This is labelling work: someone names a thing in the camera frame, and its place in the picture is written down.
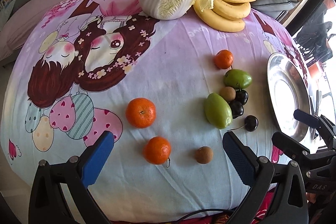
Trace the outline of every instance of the white flower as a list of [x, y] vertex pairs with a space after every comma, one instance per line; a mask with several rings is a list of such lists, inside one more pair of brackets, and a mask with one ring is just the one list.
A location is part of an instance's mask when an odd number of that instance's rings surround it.
[[102, 76], [106, 75], [106, 72], [104, 69], [102, 69], [99, 72], [97, 72], [97, 75], [98, 75], [98, 79], [100, 79]]
[[129, 64], [129, 65], [123, 67], [123, 70], [125, 71], [125, 74], [128, 74], [129, 72], [131, 72], [133, 70], [132, 64]]
[[122, 56], [120, 58], [117, 59], [118, 65], [122, 65], [123, 63], [128, 63], [128, 58], [126, 56]]

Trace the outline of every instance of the screw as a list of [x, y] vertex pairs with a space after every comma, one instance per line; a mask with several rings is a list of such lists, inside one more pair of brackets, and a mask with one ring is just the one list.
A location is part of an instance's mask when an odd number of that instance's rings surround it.
[[47, 163], [46, 160], [40, 160], [39, 166], [45, 166], [46, 163]]
[[261, 157], [259, 158], [259, 161], [265, 164], [265, 163], [268, 162], [268, 159], [267, 159], [266, 157], [264, 157], [264, 156], [261, 156]]
[[75, 162], [78, 162], [78, 157], [77, 156], [72, 156], [69, 161], [74, 164]]
[[291, 166], [293, 166], [293, 167], [297, 167], [297, 166], [298, 166], [298, 164], [297, 164], [297, 162], [296, 162], [296, 161], [294, 161], [294, 160], [291, 160]]

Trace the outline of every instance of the metal bowl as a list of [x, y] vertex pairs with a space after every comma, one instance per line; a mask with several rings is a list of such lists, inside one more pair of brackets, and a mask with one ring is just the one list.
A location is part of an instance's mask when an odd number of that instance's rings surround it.
[[295, 109], [310, 113], [309, 96], [295, 65], [283, 54], [274, 53], [268, 59], [267, 81], [275, 118], [280, 130], [300, 142], [308, 126], [294, 119]]

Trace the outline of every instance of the tangerine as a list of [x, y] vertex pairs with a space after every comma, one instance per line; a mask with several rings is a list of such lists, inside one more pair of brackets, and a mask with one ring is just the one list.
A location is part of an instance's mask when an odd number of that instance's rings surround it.
[[146, 98], [135, 98], [128, 103], [126, 119], [136, 128], [146, 128], [152, 125], [156, 118], [156, 108], [153, 102]]
[[171, 146], [168, 140], [163, 137], [154, 137], [143, 148], [143, 157], [150, 164], [164, 164], [169, 158]]
[[228, 50], [221, 50], [215, 55], [213, 61], [218, 68], [228, 69], [232, 66], [233, 54]]

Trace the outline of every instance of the small metal ring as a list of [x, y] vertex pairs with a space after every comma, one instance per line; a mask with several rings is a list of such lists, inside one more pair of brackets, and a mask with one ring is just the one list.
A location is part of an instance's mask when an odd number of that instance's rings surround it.
[[166, 168], [168, 169], [170, 167], [170, 158], [166, 160]]

